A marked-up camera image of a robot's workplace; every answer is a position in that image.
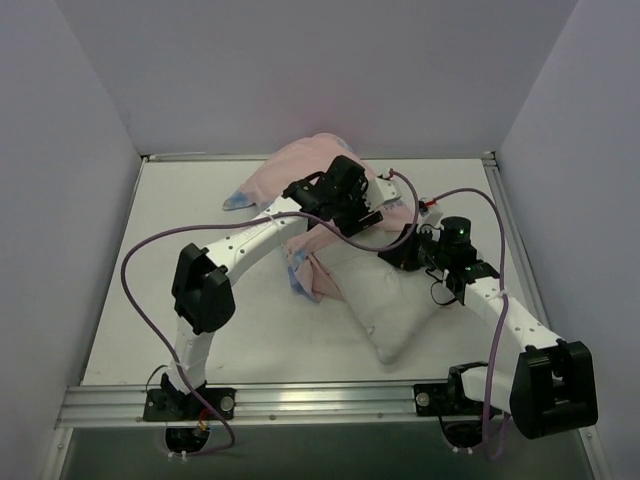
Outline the white pillow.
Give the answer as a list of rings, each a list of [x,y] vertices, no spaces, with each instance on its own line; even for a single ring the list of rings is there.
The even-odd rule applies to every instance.
[[[373,252],[333,243],[316,253],[373,344],[379,362],[392,365],[440,310],[421,271],[400,270]]]

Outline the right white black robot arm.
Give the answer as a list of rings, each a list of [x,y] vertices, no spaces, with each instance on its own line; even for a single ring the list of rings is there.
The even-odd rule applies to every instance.
[[[468,219],[447,217],[438,229],[414,231],[380,255],[401,270],[424,270],[453,302],[513,343],[509,353],[492,350],[487,361],[451,367],[442,406],[460,414],[474,406],[506,412],[528,439],[594,425],[598,406],[590,350],[549,330],[507,294],[499,272],[480,258],[470,234]]]

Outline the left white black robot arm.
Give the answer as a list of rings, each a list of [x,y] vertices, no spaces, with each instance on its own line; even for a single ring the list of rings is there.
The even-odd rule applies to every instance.
[[[249,268],[316,225],[353,237],[381,222],[381,207],[396,200],[398,193],[390,179],[367,178],[360,164],[340,155],[326,171],[291,182],[248,228],[206,247],[184,247],[172,285],[180,321],[176,357],[162,381],[163,390],[169,391],[166,408],[179,419],[200,411],[198,389],[206,383],[214,333],[234,315],[232,288]]]

